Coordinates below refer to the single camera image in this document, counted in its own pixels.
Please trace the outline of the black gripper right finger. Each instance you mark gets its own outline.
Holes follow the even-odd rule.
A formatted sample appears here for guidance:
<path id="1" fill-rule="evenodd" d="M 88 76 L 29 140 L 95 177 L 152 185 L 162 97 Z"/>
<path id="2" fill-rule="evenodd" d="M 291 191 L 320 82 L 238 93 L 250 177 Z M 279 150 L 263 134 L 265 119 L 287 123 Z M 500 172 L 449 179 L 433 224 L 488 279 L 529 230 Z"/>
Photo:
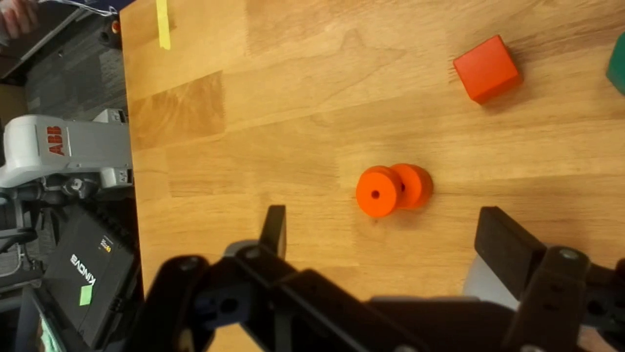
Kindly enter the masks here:
<path id="1" fill-rule="evenodd" d="M 502 285 L 519 299 L 547 246 L 500 207 L 482 207 L 474 234 L 474 250 Z"/>

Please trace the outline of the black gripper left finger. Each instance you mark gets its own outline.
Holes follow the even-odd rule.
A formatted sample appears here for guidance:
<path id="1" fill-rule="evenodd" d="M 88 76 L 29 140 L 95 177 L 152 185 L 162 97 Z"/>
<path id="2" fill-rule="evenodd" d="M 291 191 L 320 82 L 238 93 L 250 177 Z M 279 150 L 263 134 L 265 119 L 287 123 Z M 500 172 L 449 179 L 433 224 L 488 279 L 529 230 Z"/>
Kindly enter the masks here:
<path id="1" fill-rule="evenodd" d="M 287 222 L 287 209 L 283 205 L 269 205 L 261 232 L 260 232 L 260 244 L 279 258 L 285 256 L 285 244 L 287 244 L 285 222 Z"/>

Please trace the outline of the white ABB robot base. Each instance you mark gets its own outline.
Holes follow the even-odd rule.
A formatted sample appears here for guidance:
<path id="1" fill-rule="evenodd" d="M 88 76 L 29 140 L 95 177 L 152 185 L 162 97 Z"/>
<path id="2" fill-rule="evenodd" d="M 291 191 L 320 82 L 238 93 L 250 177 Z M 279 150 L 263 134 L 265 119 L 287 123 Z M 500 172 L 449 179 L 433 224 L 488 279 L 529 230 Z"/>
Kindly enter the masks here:
<path id="1" fill-rule="evenodd" d="M 103 187 L 131 183 L 129 125 L 121 109 L 103 109 L 92 121 L 19 115 L 4 127 L 2 146 L 2 187 L 54 173 L 97 173 Z"/>

